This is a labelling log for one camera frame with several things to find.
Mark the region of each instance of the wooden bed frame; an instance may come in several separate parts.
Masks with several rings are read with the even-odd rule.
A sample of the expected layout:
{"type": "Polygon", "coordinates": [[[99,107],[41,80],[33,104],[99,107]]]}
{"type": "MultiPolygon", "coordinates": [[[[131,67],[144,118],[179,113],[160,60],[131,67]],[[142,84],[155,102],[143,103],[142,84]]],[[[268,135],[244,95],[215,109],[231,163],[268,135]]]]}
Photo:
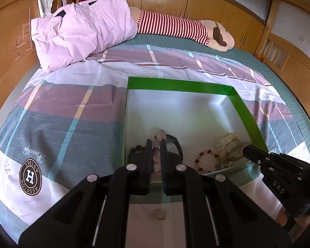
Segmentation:
{"type": "MultiPolygon", "coordinates": [[[[52,12],[60,6],[62,0],[54,0],[52,12]]],[[[30,20],[37,17],[37,0],[0,0],[0,109],[22,77],[38,63],[30,36],[30,20]]]]}
{"type": "Polygon", "coordinates": [[[259,56],[289,87],[310,118],[310,58],[272,33],[260,46],[259,56]]]}

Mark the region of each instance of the metal bolt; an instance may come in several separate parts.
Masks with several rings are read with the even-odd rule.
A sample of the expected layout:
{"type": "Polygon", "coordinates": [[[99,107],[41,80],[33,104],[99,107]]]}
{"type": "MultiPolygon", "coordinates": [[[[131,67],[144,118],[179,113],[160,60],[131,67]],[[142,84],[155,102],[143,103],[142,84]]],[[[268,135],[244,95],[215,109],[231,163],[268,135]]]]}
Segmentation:
{"type": "Polygon", "coordinates": [[[224,175],[222,175],[222,174],[217,174],[217,175],[215,176],[215,179],[216,179],[218,182],[224,182],[225,179],[226,179],[226,177],[225,177],[224,175]]]}
{"type": "Polygon", "coordinates": [[[126,169],[129,171],[131,171],[131,170],[136,170],[136,164],[128,164],[128,165],[126,165],[126,169]]]}
{"type": "Polygon", "coordinates": [[[176,169],[177,169],[178,171],[180,171],[180,172],[183,172],[183,171],[185,171],[185,170],[187,169],[187,167],[186,167],[186,165],[184,165],[184,164],[178,164],[178,165],[176,166],[176,169]]]}
{"type": "Polygon", "coordinates": [[[96,174],[90,174],[86,177],[86,180],[89,181],[89,182],[94,182],[97,180],[97,175],[96,174]]]}

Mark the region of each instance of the green mattress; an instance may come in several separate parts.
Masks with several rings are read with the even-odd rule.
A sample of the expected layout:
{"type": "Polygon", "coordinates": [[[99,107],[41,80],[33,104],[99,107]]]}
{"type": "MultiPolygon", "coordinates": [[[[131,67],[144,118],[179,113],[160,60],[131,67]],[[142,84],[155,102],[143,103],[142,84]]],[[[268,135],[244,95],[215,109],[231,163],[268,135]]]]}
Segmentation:
{"type": "Polygon", "coordinates": [[[198,44],[189,39],[152,34],[137,34],[134,39],[126,41],[124,44],[149,44],[164,48],[182,49],[210,55],[217,55],[220,57],[236,60],[245,66],[250,67],[254,71],[261,73],[265,79],[267,79],[274,86],[274,88],[280,94],[280,97],[287,104],[291,114],[293,115],[302,132],[306,146],[310,152],[310,119],[308,118],[306,112],[297,101],[295,96],[291,93],[291,91],[281,81],[281,79],[266,64],[254,58],[251,53],[236,48],[228,50],[227,52],[220,52],[205,47],[204,45],[198,44]]]}

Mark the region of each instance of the pink folded blanket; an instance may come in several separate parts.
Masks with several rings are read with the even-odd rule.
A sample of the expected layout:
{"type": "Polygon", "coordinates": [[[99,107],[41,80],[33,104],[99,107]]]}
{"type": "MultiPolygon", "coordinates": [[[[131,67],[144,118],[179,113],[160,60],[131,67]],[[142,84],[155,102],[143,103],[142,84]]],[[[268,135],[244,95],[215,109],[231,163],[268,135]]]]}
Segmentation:
{"type": "Polygon", "coordinates": [[[31,20],[42,69],[55,71],[136,36],[126,0],[88,0],[31,20]]]}

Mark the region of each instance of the round logo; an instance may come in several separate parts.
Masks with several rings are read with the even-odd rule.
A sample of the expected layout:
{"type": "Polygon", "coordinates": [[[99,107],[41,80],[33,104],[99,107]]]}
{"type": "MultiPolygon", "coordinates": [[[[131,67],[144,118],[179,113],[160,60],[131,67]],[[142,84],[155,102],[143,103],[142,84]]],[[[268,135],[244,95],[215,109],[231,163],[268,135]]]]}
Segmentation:
{"type": "Polygon", "coordinates": [[[32,158],[28,158],[22,164],[19,171],[19,184],[22,190],[29,196],[40,192],[42,177],[38,164],[32,158]]]}

